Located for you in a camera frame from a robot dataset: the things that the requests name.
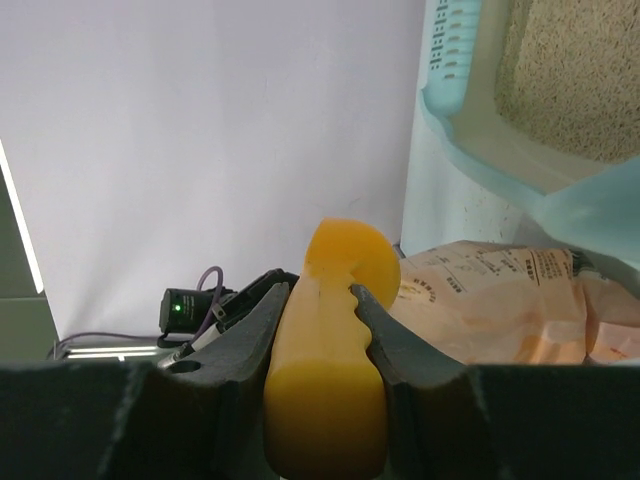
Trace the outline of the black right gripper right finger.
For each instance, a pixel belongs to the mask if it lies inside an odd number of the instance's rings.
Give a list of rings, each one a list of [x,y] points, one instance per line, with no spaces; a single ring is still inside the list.
[[[632,366],[465,366],[394,320],[362,286],[358,318],[385,387],[387,479],[635,479]]]

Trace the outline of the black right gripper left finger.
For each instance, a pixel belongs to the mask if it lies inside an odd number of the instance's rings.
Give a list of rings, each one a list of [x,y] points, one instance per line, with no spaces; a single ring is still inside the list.
[[[287,284],[168,369],[42,361],[1,369],[5,479],[271,479],[262,397]]]

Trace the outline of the yellow plastic litter scoop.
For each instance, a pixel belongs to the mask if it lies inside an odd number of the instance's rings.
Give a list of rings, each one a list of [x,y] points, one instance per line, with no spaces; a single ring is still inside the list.
[[[264,385],[265,453],[285,479],[373,479],[384,468],[385,388],[354,285],[389,309],[399,260],[373,226],[325,218],[279,321]]]

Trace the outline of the pink cat litter bag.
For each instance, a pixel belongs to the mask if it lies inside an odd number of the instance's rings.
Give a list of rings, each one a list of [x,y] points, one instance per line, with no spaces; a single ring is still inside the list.
[[[639,356],[639,300],[583,253],[458,241],[407,257],[391,316],[463,363]]]

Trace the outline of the teal and beige litter box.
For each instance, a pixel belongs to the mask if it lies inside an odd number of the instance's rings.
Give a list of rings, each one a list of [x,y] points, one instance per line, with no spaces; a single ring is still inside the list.
[[[403,212],[407,254],[484,232],[453,203],[483,187],[552,239],[639,263],[639,161],[611,165],[529,139],[496,111],[495,77],[508,22],[504,1],[430,1]]]

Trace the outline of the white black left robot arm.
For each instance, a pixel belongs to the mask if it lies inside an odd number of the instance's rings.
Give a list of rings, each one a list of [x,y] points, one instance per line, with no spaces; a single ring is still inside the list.
[[[272,269],[259,276],[239,291],[217,287],[202,290],[167,289],[161,301],[159,327],[162,335],[157,340],[160,348],[177,346],[167,340],[169,335],[193,335],[205,323],[214,299],[217,299],[215,312],[211,314],[209,325],[215,325],[220,333],[243,319],[261,301],[266,293],[279,283],[287,283],[292,289],[299,276],[282,269]]]

